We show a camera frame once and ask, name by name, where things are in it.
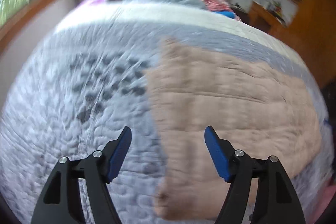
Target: blue gripper pad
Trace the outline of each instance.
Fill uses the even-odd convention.
[[[212,161],[216,167],[218,175],[226,182],[230,181],[229,159],[225,156],[221,146],[221,139],[212,127],[207,127],[204,131],[205,144],[208,147]]]
[[[125,127],[119,135],[118,139],[115,141],[118,143],[110,158],[110,170],[107,174],[107,178],[110,182],[118,176],[121,166],[128,152],[129,146],[131,145],[131,129],[129,127]]]

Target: wooden desk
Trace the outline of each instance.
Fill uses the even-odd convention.
[[[249,11],[249,18],[250,26],[268,33],[273,37],[277,37],[278,34],[285,29],[275,16],[254,1]]]

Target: gray bedspread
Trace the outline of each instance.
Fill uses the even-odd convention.
[[[29,58],[9,92],[0,123],[0,191],[23,224],[58,158],[87,157],[133,132],[119,176],[108,185],[123,223],[166,223],[152,209],[165,172],[165,155],[153,123],[143,70],[156,66],[162,36],[232,54],[302,78],[319,116],[320,154],[293,179],[306,217],[330,174],[333,148],[327,111],[311,74],[259,43],[192,25],[158,22],[95,22],[50,34]],[[85,183],[83,211],[94,223]],[[252,211],[248,208],[246,216]],[[213,223],[212,220],[177,223]]]

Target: bed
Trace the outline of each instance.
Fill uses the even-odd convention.
[[[333,147],[319,88],[300,56],[279,40],[240,21],[188,5],[152,1],[82,5],[66,16],[31,55],[8,94],[0,122],[0,192],[22,224],[61,156],[87,157],[116,139],[125,125],[133,139],[119,176],[108,185],[123,223],[166,223],[152,197],[166,155],[151,114],[144,71],[160,60],[159,41],[264,61],[304,81],[318,115],[321,151],[293,178],[308,220],[330,178]],[[94,223],[85,183],[85,219]],[[243,223],[253,206],[246,211]],[[180,220],[175,223],[213,223]]]

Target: silver pin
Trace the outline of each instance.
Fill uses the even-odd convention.
[[[235,155],[236,155],[237,157],[242,157],[242,156],[244,156],[244,151],[243,151],[243,150],[236,150],[236,151],[235,151]]]
[[[276,156],[270,156],[269,159],[270,159],[271,162],[278,162],[278,160],[279,160],[278,157],[276,157]]]
[[[92,155],[95,158],[99,158],[99,157],[101,157],[101,155],[103,155],[103,152],[101,152],[100,150],[96,150],[95,152],[93,152]]]
[[[62,157],[62,158],[60,158],[59,160],[58,160],[58,162],[60,163],[60,164],[64,164],[64,163],[66,163],[68,161],[68,158],[67,157]]]

